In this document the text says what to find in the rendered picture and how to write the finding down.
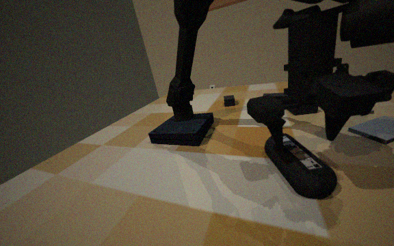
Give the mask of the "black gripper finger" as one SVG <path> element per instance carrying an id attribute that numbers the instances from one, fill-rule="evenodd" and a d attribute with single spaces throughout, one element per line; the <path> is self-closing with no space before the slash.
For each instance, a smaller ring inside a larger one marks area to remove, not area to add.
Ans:
<path id="1" fill-rule="evenodd" d="M 326 136 L 329 141 L 334 141 L 336 136 L 339 134 L 344 124 L 351 116 L 347 116 L 341 119 L 331 118 L 325 114 L 326 120 Z"/>
<path id="2" fill-rule="evenodd" d="M 283 149 L 283 125 L 285 124 L 285 120 L 282 118 L 280 120 L 274 122 L 264 123 L 272 134 L 273 140 L 279 150 Z"/>

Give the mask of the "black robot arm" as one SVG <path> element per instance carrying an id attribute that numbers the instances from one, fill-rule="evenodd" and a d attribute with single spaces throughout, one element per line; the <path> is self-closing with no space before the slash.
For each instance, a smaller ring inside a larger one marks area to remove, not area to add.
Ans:
<path id="1" fill-rule="evenodd" d="M 173 1 L 179 39 L 176 72 L 166 102 L 173 109 L 174 122 L 181 122 L 191 120 L 194 115 L 189 102 L 193 100 L 195 88 L 190 76 L 196 39 L 214 0 Z M 273 28 L 288 28 L 288 58 L 334 51 L 341 12 L 341 41 L 350 41 L 352 48 L 394 42 L 394 0 L 333 1 L 346 4 L 324 11 L 318 5 L 297 12 L 283 11 Z M 335 72 L 328 74 L 322 74 L 322 67 L 311 70 L 302 90 L 306 94 L 302 102 L 314 102 L 328 117 L 341 119 L 368 115 L 376 103 L 390 101 L 393 90 L 393 72 L 380 70 L 353 76 L 349 74 L 349 64 L 337 64 Z"/>

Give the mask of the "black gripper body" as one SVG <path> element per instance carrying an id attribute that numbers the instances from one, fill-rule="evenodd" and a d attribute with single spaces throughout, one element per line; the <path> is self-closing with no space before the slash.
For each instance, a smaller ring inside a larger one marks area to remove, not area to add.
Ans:
<path id="1" fill-rule="evenodd" d="M 284 88 L 287 98 L 277 99 L 270 95 L 250 98 L 247 103 L 248 114 L 258 123 L 267 123 L 280 120 L 285 109 L 303 107 L 315 104 L 302 102 L 306 94 L 302 93 L 304 84 L 314 68 L 322 67 L 322 74 L 333 72 L 333 67 L 341 64 L 342 58 L 334 58 L 334 51 L 304 57 L 288 59 L 284 71 L 288 72 L 288 88 Z M 298 101 L 298 102 L 297 102 Z"/>

